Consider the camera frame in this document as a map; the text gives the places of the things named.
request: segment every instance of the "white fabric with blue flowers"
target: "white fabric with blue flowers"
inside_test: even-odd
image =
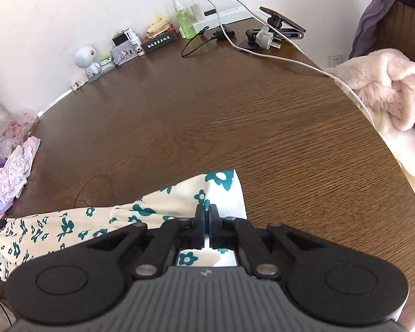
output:
[[[246,218],[240,181],[234,170],[195,176],[114,207],[89,207],[9,218],[0,232],[0,279],[22,263],[109,233],[126,225],[144,222],[158,228],[176,217],[193,217],[197,204],[207,209],[216,204],[220,217]],[[184,250],[178,266],[233,266],[235,255],[226,249]]]

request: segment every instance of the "wooden table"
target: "wooden table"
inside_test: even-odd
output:
[[[239,40],[249,21],[233,28]],[[210,42],[138,57],[52,107],[10,217],[111,206],[235,168],[249,219],[281,222],[395,263],[415,324],[415,196],[376,131],[329,78]],[[291,46],[279,54],[311,63]]]

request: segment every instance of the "white power strip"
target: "white power strip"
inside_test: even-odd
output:
[[[219,15],[221,23],[223,24],[230,24],[233,22],[250,19],[252,17],[251,13],[242,6],[220,11]],[[217,14],[206,16],[206,19],[204,21],[194,23],[194,28],[196,32],[199,32],[206,26],[209,26],[209,30],[211,28],[220,26],[220,24],[218,23]]]

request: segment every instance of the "green bottle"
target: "green bottle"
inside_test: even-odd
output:
[[[177,20],[181,26],[181,29],[185,33],[185,38],[190,39],[197,35],[195,32],[194,25],[192,24],[191,18],[189,17],[189,13],[183,7],[178,0],[173,0],[175,12],[177,13]]]

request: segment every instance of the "electrical outlet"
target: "electrical outlet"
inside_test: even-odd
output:
[[[343,63],[343,55],[328,56],[328,67],[335,67]]]

